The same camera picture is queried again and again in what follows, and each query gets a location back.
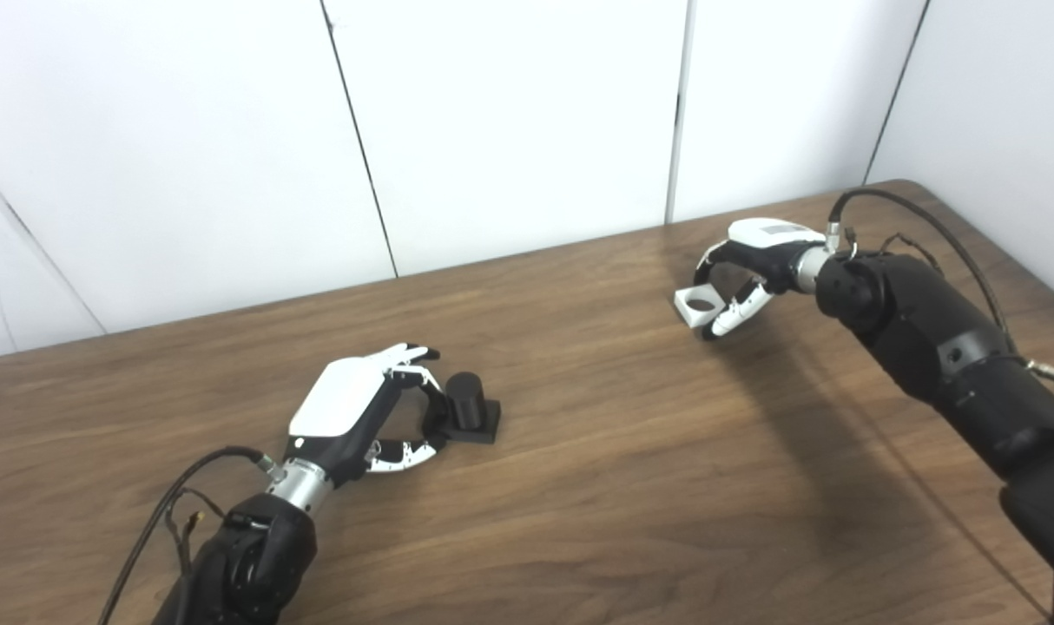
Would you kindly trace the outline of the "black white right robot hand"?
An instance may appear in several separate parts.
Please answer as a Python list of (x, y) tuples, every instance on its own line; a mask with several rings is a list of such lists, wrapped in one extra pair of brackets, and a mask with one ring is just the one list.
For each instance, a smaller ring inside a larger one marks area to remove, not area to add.
[(713, 245), (696, 266), (694, 284), (711, 282), (715, 266), (730, 263), (752, 273), (727, 299), (702, 337), (717, 340), (759, 313), (773, 297), (793, 292), (813, 295), (820, 270), (832, 258), (826, 236), (802, 224), (773, 218), (739, 219), (727, 238)]

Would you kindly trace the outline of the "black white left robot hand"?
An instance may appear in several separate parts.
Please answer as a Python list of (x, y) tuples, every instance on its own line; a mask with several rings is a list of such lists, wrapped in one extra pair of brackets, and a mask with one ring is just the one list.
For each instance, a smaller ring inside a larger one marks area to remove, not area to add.
[[(290, 419), (284, 462), (313, 465), (338, 488), (368, 471), (409, 470), (432, 458), (448, 442), (438, 431), (446, 395), (421, 362), (437, 359), (440, 352), (427, 345), (401, 343), (326, 365)], [(407, 389), (427, 396), (433, 422), (423, 424), (421, 440), (378, 438)]]

